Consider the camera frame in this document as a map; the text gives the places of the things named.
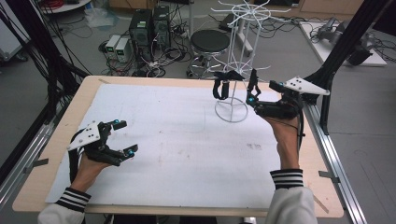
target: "electronic equipment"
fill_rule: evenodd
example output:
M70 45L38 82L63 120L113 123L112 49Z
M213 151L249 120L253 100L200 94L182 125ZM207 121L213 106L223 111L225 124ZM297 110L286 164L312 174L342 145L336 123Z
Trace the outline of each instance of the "electronic equipment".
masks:
M129 38L122 37L119 40L119 44L116 47L117 58L120 63L127 63L132 55L131 45Z
M329 21L318 29L318 38L320 40L327 39L333 45L335 45L341 38L346 28L349 25L349 21L341 22L333 31L333 24L335 22L335 17L329 19ZM373 35L366 33L359 43L355 45L355 48L350 55L346 58L346 61L351 65L359 65L364 63L368 57L373 55L370 50L375 46L375 38Z
M171 47L169 7L157 6L154 8L154 33L157 40L157 49L169 49Z
M117 53L116 53L116 46L119 43L121 36L120 35L113 35L111 36L110 40L108 40L106 44L106 52L107 58L112 60L117 60Z
M154 38L151 9L139 8L129 26L129 33L134 46L134 56L137 63L152 62L152 41Z

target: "white plastic bracket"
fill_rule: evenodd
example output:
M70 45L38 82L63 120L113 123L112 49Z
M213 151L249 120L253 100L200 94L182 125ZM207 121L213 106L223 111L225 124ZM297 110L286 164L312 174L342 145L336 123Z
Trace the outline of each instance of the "white plastic bracket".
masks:
M67 147L67 150L73 150L78 147L83 147L88 145L89 143L95 142L100 139L99 129L97 123L90 123L82 133L76 136L75 140L70 143Z
M294 77L291 80L284 82L283 86L288 89L297 91L299 93L330 95L330 91L326 91L326 90L322 89L321 87L319 87L315 84L312 84L300 77Z

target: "desktop computer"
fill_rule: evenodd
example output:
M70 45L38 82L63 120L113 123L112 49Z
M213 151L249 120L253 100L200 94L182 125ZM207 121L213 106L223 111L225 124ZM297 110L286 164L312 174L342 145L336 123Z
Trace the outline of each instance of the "desktop computer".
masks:
M154 33L157 40L156 49L169 49L171 47L171 32L169 21L169 7L157 6L154 8Z
M139 8L134 15L129 26L129 33L134 46L134 56L138 63L152 62L151 49L154 49L153 21L151 9Z

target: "black and white striped cuff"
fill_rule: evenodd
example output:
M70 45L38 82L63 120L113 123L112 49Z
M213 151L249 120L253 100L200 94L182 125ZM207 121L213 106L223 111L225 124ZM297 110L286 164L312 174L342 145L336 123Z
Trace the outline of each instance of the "black and white striped cuff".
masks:
M60 206L83 213L91 195L75 189L66 188L62 197L56 202Z
M286 169L270 172L276 189L303 187L303 170Z

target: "black wrist strap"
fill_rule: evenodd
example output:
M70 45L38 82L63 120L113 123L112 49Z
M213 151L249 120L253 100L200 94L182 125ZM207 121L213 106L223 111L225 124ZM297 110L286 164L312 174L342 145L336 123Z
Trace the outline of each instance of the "black wrist strap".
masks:
M214 76L217 77L218 79L215 80L215 85L213 86L213 96L219 100L225 100L228 98L230 91L230 80L241 81L244 79L244 77L239 75L234 70L229 71L227 73L216 72ZM221 87L221 96L220 96L219 86L221 85L221 82L222 82L222 87Z
M221 85L221 82L222 82L222 87L221 87L221 96L220 96L219 86ZM229 81L215 80L215 85L213 86L213 96L216 99L219 99L219 100L227 99L228 95L229 95L229 90L230 90L230 82Z

